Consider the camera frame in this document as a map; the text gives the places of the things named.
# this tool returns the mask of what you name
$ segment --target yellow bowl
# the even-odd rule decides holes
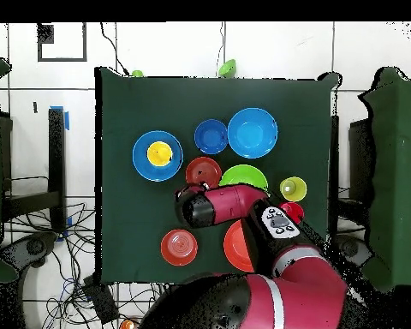
[[[286,200],[298,202],[306,196],[307,185],[303,179],[292,176],[280,183],[280,192]]]
[[[165,142],[155,141],[147,149],[147,159],[154,166],[166,166],[172,160],[172,149]]]

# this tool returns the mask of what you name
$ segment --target red plate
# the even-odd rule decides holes
[[[254,272],[242,232],[241,221],[234,222],[223,239],[223,251],[231,265],[243,272]]]
[[[174,266],[184,266],[193,261],[198,251],[194,235],[186,230],[172,230],[161,241],[161,255]]]
[[[281,203],[278,206],[282,208],[286,212],[286,214],[288,214],[288,216],[290,216],[290,218],[297,224],[299,224],[305,217],[303,208],[301,208],[301,206],[295,202]]]
[[[210,158],[199,157],[192,160],[186,168],[186,182],[200,184],[206,182],[209,188],[218,186],[222,176],[219,164]]]

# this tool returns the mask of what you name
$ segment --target blue plate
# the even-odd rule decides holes
[[[194,139],[204,154],[218,154],[227,146],[227,128],[218,120],[205,120],[196,128]]]
[[[263,157],[276,145],[277,138],[276,121],[265,110],[244,109],[229,121],[229,145],[244,158]]]
[[[172,149],[172,160],[165,166],[155,166],[147,158],[148,147],[162,141]],[[162,182],[172,178],[182,166],[182,146],[174,135],[165,131],[150,131],[143,134],[133,147],[133,165],[145,179],[153,182]]]

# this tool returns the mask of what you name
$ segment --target yellow-green cup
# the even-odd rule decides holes
[[[286,200],[298,202],[306,196],[307,185],[303,179],[292,176],[280,183],[280,192]]]

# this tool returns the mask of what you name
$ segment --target red cup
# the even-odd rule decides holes
[[[186,182],[195,184],[205,182],[209,188],[216,188],[222,174],[215,160],[199,157],[192,160],[186,168]]]
[[[302,219],[305,217],[305,212],[303,208],[295,202],[284,202],[278,205],[282,208],[286,214],[297,224],[301,222]]]
[[[161,255],[173,266],[191,263],[198,251],[194,235],[186,230],[172,230],[161,241]]]

